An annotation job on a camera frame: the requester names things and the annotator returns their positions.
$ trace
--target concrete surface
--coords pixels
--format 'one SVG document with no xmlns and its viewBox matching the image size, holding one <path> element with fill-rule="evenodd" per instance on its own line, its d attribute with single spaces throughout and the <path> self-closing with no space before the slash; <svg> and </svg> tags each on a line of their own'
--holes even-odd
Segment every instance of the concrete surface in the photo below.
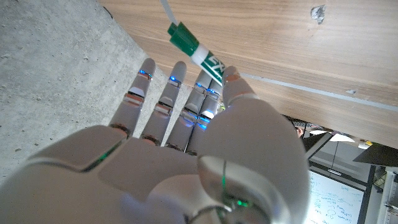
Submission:
<svg viewBox="0 0 398 224">
<path fill-rule="evenodd" d="M 1 184 L 33 153 L 107 125 L 148 56 L 94 0 L 4 0 L 0 8 Z M 157 68 L 135 137 L 166 81 Z M 170 123 L 190 90 L 183 85 Z"/>
</svg>

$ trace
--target wooden board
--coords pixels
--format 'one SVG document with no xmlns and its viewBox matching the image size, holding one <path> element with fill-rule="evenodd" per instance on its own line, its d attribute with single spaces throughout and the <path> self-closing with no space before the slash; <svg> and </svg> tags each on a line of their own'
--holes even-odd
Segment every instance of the wooden board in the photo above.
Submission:
<svg viewBox="0 0 398 224">
<path fill-rule="evenodd" d="M 101 0 L 165 72 L 200 69 L 169 43 L 167 16 L 156 0 Z M 325 20 L 313 1 L 169 1 L 178 20 L 226 65 L 240 72 L 398 106 L 398 2 L 328 1 Z M 281 113 L 398 148 L 398 113 L 248 80 Z M 356 90 L 354 95 L 346 90 Z"/>
</svg>

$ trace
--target white robotic hand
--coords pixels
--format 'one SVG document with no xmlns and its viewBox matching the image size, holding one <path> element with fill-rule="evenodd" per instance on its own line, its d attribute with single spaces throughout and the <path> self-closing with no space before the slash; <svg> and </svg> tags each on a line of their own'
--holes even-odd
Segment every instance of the white robotic hand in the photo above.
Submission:
<svg viewBox="0 0 398 224">
<path fill-rule="evenodd" d="M 131 138 L 154 69 L 143 63 L 109 126 L 56 142 L 8 178 L 0 223 L 302 223 L 302 143 L 234 67 L 223 89 L 201 72 L 160 147 L 185 75 L 178 62 L 140 139 Z M 226 110 L 216 115 L 221 91 Z"/>
</svg>

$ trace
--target green marker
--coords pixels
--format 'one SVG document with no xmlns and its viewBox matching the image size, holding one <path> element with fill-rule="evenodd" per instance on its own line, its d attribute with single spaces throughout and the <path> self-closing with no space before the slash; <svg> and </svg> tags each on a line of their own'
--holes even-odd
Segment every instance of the green marker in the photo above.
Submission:
<svg viewBox="0 0 398 224">
<path fill-rule="evenodd" d="M 225 65 L 209 49 L 200 44 L 182 22 L 177 26 L 172 23 L 167 31 L 172 37 L 170 42 L 186 53 L 192 62 L 199 65 L 219 85 L 223 86 Z"/>
</svg>

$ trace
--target whiteboard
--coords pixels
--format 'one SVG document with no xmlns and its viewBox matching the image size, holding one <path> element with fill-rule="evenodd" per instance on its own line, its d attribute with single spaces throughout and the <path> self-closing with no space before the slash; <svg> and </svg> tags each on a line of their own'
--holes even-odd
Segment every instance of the whiteboard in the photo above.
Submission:
<svg viewBox="0 0 398 224">
<path fill-rule="evenodd" d="M 357 224 L 363 192 L 310 171 L 305 224 Z"/>
</svg>

